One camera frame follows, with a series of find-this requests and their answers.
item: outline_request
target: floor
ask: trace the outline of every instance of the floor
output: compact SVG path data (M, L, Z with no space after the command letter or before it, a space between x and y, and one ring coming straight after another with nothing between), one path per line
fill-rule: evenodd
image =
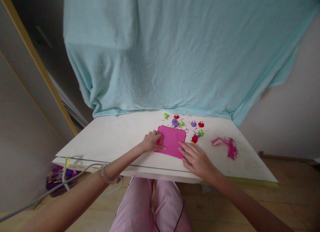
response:
M266 188L248 184L239 186L256 201L274 213L294 231L315 231L314 222L320 219L320 176L319 172L305 163L263 159L279 181L279 188ZM92 206L67 230L108 231L118 206L129 185L124 185L107 197L98 198ZM196 232L240 231L253 232L247 219L219 192L203 195L199 184L177 183ZM105 193L115 186L109 186ZM35 214L56 198L45 198L34 210L24 211L0 224L0 231L17 231Z

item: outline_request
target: clear bracelet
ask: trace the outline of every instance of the clear bracelet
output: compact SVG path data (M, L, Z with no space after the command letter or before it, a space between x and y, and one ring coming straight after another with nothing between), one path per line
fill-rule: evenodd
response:
M104 181L106 181L108 184L116 184L116 183L118 183L118 181L119 181L119 178L118 178L118 177L117 177L114 181L110 181L110 179L108 179L108 177L107 177L107 175L106 175L106 173L105 173L105 171L104 171L104 167L105 167L106 165L107 165L107 164L103 164L103 165L101 166L101 169L100 169L102 178L103 178Z

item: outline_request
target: white table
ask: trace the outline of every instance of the white table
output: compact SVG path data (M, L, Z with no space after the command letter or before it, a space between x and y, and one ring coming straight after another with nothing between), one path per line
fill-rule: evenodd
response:
M93 163L110 163L126 153L142 141L144 135L158 126L171 126L173 114L163 118L163 111L146 111L114 116L95 118L81 133L69 142L59 153L53 163L64 166L66 157L73 157L69 168L84 170ZM258 181L277 182L248 141L229 119L200 118L190 115L179 115L183 119L187 132L186 142L193 136L192 120L204 122L201 128L205 135L199 138L197 145L208 155L211 162L226 176L245 178ZM234 161L227 157L226 145L212 146L211 141L216 137L232 137L239 154ZM93 167L91 172L99 169ZM185 183L198 183L199 177L190 173L182 164L181 159L155 152L143 154L125 171L124 176L137 176L149 179L171 180Z

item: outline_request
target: pink pants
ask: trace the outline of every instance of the pink pants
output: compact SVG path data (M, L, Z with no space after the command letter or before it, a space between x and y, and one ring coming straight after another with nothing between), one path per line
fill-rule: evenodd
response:
M172 181L133 177L110 231L158 231L157 227L160 232L193 231L179 189Z

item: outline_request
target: light blue blanket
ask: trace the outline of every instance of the light blue blanket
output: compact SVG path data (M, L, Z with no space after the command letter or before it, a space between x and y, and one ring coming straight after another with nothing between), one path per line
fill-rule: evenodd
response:
M65 0L64 39L93 116L149 109L239 126L283 84L319 0Z

